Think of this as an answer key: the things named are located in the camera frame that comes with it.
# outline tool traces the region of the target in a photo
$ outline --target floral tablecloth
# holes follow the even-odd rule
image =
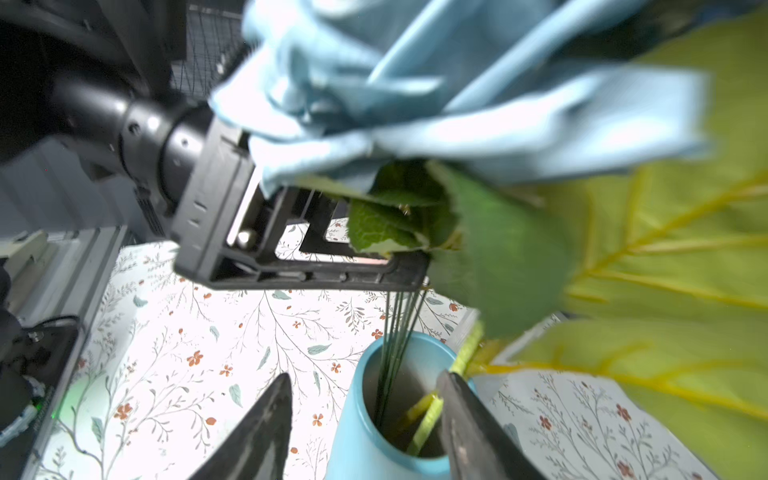
[[[286,229],[279,256],[316,258],[298,252],[305,229]],[[345,222],[327,236],[345,240]],[[186,478],[288,372],[285,478],[320,480],[357,362],[382,335],[385,294],[211,291],[173,272],[176,249],[163,242],[121,251],[39,478]],[[448,339],[465,312],[430,292],[416,328]],[[520,372],[488,407],[550,478],[715,478],[607,380]]]

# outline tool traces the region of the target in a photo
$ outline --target black wire mesh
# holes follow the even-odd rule
[[[187,6],[187,60],[171,65],[173,89],[205,99],[217,83],[222,54],[243,43],[239,12]]]

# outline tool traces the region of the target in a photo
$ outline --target screw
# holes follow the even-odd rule
[[[251,229],[241,230],[237,234],[237,246],[241,250],[250,250],[256,246],[256,240],[258,240],[259,234]]]

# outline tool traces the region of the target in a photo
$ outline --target green leaf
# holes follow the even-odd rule
[[[393,225],[396,214],[381,205],[349,201],[349,244],[358,252],[391,253],[416,250],[422,244],[415,235]]]
[[[292,182],[296,187],[318,190],[325,194],[355,198],[397,207],[422,207],[442,201],[442,189],[418,162],[395,162],[385,165],[376,176],[371,193],[364,194],[345,184],[318,174],[301,175]]]
[[[520,333],[554,312],[571,260],[560,224],[452,167],[436,161],[427,167],[445,187],[461,223],[465,257],[452,260],[468,266],[467,270],[433,267],[429,278],[436,282],[435,290],[462,302],[468,297],[468,304],[480,309],[490,338]],[[435,270],[452,278],[439,278]],[[456,295],[453,289],[441,288],[457,283],[467,293]]]
[[[462,305],[476,307],[475,273],[472,260],[464,250],[432,250],[431,261],[427,269],[429,285],[437,293],[454,299]]]
[[[101,419],[91,417],[91,431],[94,433],[96,441],[101,443],[101,439],[104,438],[104,424],[101,422]]]
[[[768,323],[577,320],[552,326],[510,370],[612,378],[723,480],[768,472]]]
[[[282,290],[275,290],[272,293],[272,298],[277,298],[278,300],[290,300],[290,296]]]
[[[232,398],[232,401],[235,402],[235,405],[240,408],[243,407],[243,404],[240,402],[240,386],[236,383],[230,387],[230,397]]]
[[[270,358],[270,348],[269,346],[266,348],[266,352],[264,352],[264,356],[261,357],[261,362],[259,362],[259,368],[257,370],[261,370],[261,367],[264,366],[266,363],[266,359]]]
[[[392,162],[379,169],[369,201],[385,205],[424,207],[445,200],[443,187],[424,168],[424,162]]]
[[[453,245],[453,240],[458,232],[458,218],[451,212],[448,198],[434,207],[412,208],[411,211],[414,221],[421,225],[421,233],[429,239],[430,247],[457,247]]]
[[[306,349],[306,352],[310,355],[317,355],[318,353],[323,353],[326,350],[328,350],[328,347],[331,346],[330,343],[328,345],[313,345],[310,348]]]
[[[567,310],[601,319],[768,313],[768,11],[711,25],[642,59],[712,74],[714,156],[540,190],[581,265]]]

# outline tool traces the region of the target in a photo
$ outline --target gray wall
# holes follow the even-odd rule
[[[91,182],[78,157],[56,140],[44,139],[0,165],[0,237],[117,225],[151,238],[131,181]]]

